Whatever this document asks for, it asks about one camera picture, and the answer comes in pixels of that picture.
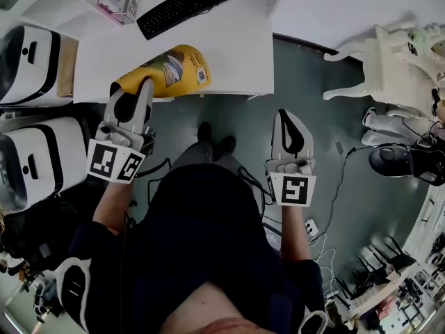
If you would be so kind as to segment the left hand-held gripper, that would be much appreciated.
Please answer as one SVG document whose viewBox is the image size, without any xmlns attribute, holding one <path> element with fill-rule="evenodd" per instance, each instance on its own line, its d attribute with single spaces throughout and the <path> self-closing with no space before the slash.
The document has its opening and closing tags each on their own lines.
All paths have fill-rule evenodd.
<svg viewBox="0 0 445 334">
<path fill-rule="evenodd" d="M 145 128 L 152 113 L 154 84 L 144 78 L 140 84 L 133 116 L 129 122 L 131 132 L 118 127 L 115 106 L 122 96 L 120 84 L 113 82 L 106 104 L 103 122 L 94 139 L 88 144 L 87 174 L 107 182 L 129 184 L 136 176 L 146 156 L 152 153 L 156 132 Z"/>
</svg>

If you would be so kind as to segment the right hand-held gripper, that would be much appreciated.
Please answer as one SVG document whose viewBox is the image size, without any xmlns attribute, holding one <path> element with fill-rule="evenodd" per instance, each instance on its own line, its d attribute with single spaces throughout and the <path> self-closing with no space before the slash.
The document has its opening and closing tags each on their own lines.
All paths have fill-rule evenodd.
<svg viewBox="0 0 445 334">
<path fill-rule="evenodd" d="M 309 207 L 316 176 L 312 175 L 314 140 L 305 124 L 290 111 L 280 109 L 274 118 L 271 158 L 265 163 L 266 179 L 274 203 Z M 295 155 L 301 157 L 290 159 Z"/>
</svg>

